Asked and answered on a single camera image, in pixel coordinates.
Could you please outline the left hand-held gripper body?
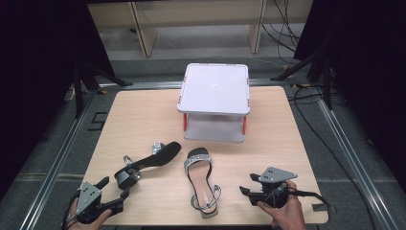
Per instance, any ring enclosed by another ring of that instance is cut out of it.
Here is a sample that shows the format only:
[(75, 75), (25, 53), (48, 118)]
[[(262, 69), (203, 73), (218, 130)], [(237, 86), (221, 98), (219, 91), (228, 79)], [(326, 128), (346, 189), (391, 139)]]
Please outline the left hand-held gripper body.
[(102, 190), (95, 187), (96, 184), (90, 184), (84, 181), (79, 190), (79, 201), (76, 209), (78, 221), (83, 224), (89, 224), (95, 221), (105, 210), (111, 210), (112, 216), (115, 216), (124, 210), (104, 209), (102, 208)]

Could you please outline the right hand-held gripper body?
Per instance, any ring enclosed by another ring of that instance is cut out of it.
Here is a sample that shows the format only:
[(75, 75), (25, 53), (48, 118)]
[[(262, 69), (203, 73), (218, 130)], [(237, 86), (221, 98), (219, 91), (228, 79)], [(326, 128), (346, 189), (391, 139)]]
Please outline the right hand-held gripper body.
[(251, 204), (256, 206), (260, 201), (271, 208), (281, 208), (286, 203), (289, 194), (286, 181), (297, 177), (293, 172), (268, 167), (260, 174), (261, 192), (248, 196)]

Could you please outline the black heeled rhinestone sandal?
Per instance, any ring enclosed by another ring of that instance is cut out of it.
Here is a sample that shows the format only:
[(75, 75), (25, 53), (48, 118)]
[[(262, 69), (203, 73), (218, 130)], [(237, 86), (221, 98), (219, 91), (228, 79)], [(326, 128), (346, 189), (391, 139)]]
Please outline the black heeled rhinestone sandal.
[(171, 142), (167, 145), (156, 143), (155, 150), (149, 157), (133, 162), (129, 156), (124, 157), (125, 167), (115, 173), (118, 187), (121, 190), (132, 187), (141, 179), (141, 170), (149, 167), (160, 167), (170, 162), (181, 150), (178, 142)]
[(209, 183), (212, 168), (213, 158), (205, 148), (191, 150), (184, 162), (186, 176), (193, 188), (190, 204), (203, 219), (218, 214), (217, 201), (221, 196), (221, 188), (218, 185), (211, 186)]

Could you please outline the white two-tier shoe rack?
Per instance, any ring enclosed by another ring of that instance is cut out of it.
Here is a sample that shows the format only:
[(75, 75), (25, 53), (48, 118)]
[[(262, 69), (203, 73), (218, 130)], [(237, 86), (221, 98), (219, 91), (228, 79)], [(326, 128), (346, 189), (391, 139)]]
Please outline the white two-tier shoe rack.
[(250, 113), (248, 67), (244, 64), (190, 63), (177, 110), (184, 138), (241, 143)]

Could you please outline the person's left hand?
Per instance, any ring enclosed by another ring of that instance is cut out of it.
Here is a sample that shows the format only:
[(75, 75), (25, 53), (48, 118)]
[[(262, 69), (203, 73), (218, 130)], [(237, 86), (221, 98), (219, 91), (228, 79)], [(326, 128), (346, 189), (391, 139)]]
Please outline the person's left hand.
[(112, 211), (105, 210), (95, 221), (89, 224), (83, 224), (74, 219), (66, 222), (67, 230), (100, 230), (102, 225), (108, 220)]

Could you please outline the person's right hand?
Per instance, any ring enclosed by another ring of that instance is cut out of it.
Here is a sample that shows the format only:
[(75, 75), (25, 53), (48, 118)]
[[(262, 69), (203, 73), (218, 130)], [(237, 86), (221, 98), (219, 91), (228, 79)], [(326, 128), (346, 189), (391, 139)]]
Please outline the person's right hand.
[(271, 208), (260, 201), (257, 206), (272, 218), (272, 230), (306, 230), (302, 203), (294, 195), (289, 195), (285, 205), (279, 209)]

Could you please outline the grey tape strip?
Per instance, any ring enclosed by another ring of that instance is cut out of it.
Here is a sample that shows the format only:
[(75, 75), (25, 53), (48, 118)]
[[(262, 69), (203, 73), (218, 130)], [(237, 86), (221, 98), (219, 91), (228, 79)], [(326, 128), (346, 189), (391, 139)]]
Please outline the grey tape strip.
[(312, 204), (312, 210), (314, 212), (327, 212), (328, 214), (336, 213), (336, 209), (333, 205), (325, 203)]

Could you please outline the black metal stand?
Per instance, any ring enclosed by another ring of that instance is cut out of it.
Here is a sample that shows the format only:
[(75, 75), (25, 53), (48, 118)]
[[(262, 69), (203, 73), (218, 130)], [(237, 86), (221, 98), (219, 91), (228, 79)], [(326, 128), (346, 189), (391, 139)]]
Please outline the black metal stand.
[(109, 73), (84, 61), (78, 61), (76, 63), (73, 75), (77, 118), (84, 110), (82, 87), (85, 86), (90, 91), (98, 90), (100, 86), (95, 79), (96, 76), (102, 76), (105, 79), (117, 83), (119, 86), (131, 85), (130, 82), (117, 78), (114, 73)]
[(306, 57), (304, 60), (295, 64), (293, 67), (285, 70), (281, 75), (271, 78), (271, 81), (283, 81), (294, 73), (302, 70), (307, 65), (311, 65), (307, 72), (307, 80), (316, 82), (319, 78), (323, 79), (323, 98), (328, 109), (332, 109), (330, 96), (330, 61), (326, 51), (317, 49), (314, 53)]

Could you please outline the dark curtain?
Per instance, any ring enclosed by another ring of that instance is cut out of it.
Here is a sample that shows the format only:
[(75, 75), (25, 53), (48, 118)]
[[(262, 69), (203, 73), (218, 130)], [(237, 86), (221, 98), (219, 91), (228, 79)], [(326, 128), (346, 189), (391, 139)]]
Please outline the dark curtain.
[(295, 58), (328, 32), (334, 80), (406, 192), (406, 0), (313, 0)]
[(114, 71), (90, 0), (0, 0), (0, 200), (54, 119), (80, 66)]

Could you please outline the light wooden desk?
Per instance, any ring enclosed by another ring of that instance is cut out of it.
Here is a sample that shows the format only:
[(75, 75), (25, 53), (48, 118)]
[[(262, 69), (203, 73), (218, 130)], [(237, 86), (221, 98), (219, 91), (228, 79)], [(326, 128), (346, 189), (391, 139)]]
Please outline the light wooden desk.
[(97, 29), (136, 31), (142, 54), (150, 56), (159, 28), (244, 25), (252, 53), (259, 51), (265, 24), (306, 22), (314, 0), (119, 0), (89, 3)]

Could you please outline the aluminium floor rail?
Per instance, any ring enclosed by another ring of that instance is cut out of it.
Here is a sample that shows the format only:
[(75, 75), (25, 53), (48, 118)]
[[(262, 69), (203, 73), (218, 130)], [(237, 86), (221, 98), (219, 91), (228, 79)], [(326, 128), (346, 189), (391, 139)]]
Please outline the aluminium floor rail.
[(30, 209), (27, 215), (24, 218), (19, 230), (34, 230), (36, 226), (37, 220), (39, 219), (46, 202), (51, 194), (52, 189), (56, 184), (57, 176), (64, 165), (69, 152), (74, 144), (74, 141), (79, 133), (79, 129), (84, 121), (84, 117), (88, 110), (88, 107), (93, 102), (96, 96), (95, 92), (89, 92), (86, 96), (84, 101), (83, 110), (78, 115), (77, 118), (74, 119), (63, 143), (60, 147), (56, 159), (54, 160), (52, 167), (46, 173), (44, 179), (42, 180), (41, 186), (39, 191), (37, 192), (36, 196), (34, 197), (34, 201), (30, 205)]
[(321, 94), (322, 100), (319, 105), (327, 119), (327, 122), (338, 141), (338, 144), (348, 161), (350, 168), (357, 179), (357, 188), (363, 197), (363, 200), (369, 207), (371, 212), (375, 214), (378, 222), (383, 230), (400, 230), (395, 222), (393, 214), (388, 209), (383, 196), (378, 191), (372, 178), (362, 164), (357, 152), (353, 148), (350, 139), (343, 130), (333, 110), (327, 106), (327, 94), (323, 93), (320, 86), (314, 86), (313, 91), (316, 94)]
[[(103, 83), (100, 85), (102, 90), (155, 90), (155, 89), (180, 89), (182, 81), (153, 81), (153, 82), (133, 82), (128, 86), (119, 86), (117, 83)], [(302, 85), (309, 87), (309, 82), (296, 82), (287, 80), (269, 80), (269, 79), (250, 79), (250, 86), (284, 86), (284, 85)]]

